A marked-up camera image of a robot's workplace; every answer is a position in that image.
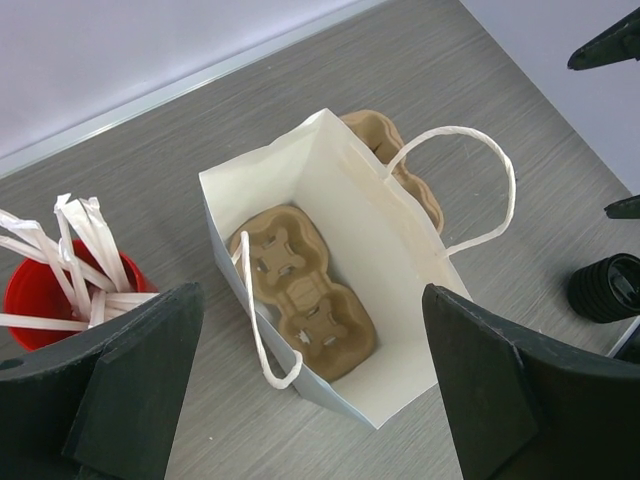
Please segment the brown pulp cup carrier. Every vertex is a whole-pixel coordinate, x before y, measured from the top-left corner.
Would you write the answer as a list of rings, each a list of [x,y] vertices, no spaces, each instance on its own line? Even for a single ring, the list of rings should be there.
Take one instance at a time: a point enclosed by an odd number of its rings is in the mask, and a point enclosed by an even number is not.
[[[248,234],[257,299],[279,311],[279,334],[304,363],[332,382],[364,362],[376,347],[374,324],[355,293],[329,275],[329,250],[309,217],[280,205],[246,221],[230,248]]]

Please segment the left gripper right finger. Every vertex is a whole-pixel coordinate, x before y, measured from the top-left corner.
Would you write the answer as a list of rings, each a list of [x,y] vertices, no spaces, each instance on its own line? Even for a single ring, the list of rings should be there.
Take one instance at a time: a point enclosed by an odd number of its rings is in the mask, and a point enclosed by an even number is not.
[[[434,284],[425,330],[466,479],[636,479],[639,367]]]

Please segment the light blue paper bag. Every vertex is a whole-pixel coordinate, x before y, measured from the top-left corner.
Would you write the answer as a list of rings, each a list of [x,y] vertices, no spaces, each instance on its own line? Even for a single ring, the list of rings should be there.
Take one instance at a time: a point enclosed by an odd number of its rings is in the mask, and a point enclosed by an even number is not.
[[[423,323],[429,284],[465,295],[451,258],[506,230],[445,246],[422,206],[394,178],[399,161],[438,136],[461,135],[490,148],[508,178],[510,158],[485,133],[462,126],[430,129],[382,164],[329,110],[321,110],[271,144],[203,171],[200,176],[215,261],[247,312],[262,374],[279,390],[378,428],[437,382]],[[327,382],[279,334],[277,308],[254,295],[248,234],[230,248],[248,220],[276,206],[302,210],[323,238],[331,279],[351,289],[376,331],[373,353]]]

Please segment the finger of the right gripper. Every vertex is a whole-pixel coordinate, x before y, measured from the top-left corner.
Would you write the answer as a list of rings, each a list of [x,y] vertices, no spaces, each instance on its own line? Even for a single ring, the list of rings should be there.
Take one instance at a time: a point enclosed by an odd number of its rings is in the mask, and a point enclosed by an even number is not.
[[[569,58],[570,70],[589,70],[628,60],[639,60],[639,12],[630,14],[577,49]]]
[[[640,195],[611,203],[604,208],[604,211],[610,219],[639,220]]]

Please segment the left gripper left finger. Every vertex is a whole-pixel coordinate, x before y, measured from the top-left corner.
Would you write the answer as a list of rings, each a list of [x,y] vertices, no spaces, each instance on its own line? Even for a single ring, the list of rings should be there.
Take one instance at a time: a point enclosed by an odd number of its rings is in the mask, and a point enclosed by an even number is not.
[[[164,478],[203,318],[186,283],[2,361],[2,478]]]

